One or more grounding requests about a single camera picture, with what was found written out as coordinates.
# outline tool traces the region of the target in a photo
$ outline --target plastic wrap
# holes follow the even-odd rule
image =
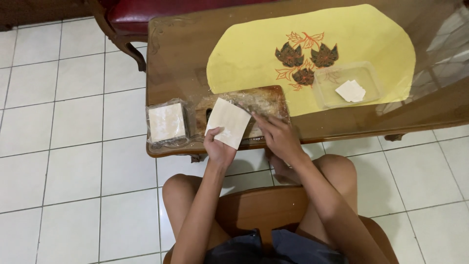
[[[146,107],[147,141],[154,146],[178,146],[189,141],[186,110],[181,99]]]

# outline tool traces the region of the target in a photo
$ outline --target dark shorts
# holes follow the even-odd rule
[[[347,258],[326,245],[288,230],[273,230],[275,257],[264,257],[256,230],[234,237],[205,255],[204,264],[348,264]]]

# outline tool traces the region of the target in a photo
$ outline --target glass tabletop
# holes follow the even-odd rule
[[[416,53],[409,97],[400,102],[330,109],[295,116],[302,143],[401,134],[469,124],[469,11],[462,0],[284,0],[157,17],[149,23],[146,104],[173,98],[188,103],[190,141],[153,147],[153,157],[204,153],[194,108],[211,95],[206,66],[227,28],[234,24],[343,6],[371,4],[409,35]],[[263,148],[243,140],[241,149]]]

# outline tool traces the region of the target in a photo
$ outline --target plastic container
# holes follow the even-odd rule
[[[365,89],[363,101],[347,102],[335,91],[348,80],[356,80]],[[378,100],[383,96],[383,87],[371,62],[351,62],[316,70],[313,92],[319,107],[332,109]]]

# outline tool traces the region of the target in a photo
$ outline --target tiled floor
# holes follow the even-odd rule
[[[146,154],[144,86],[93,19],[0,32],[0,263],[161,262],[174,244],[161,187],[207,159]],[[469,125],[303,148],[350,156],[359,212],[402,264],[467,263]],[[228,175],[222,195],[278,184],[263,150]]]

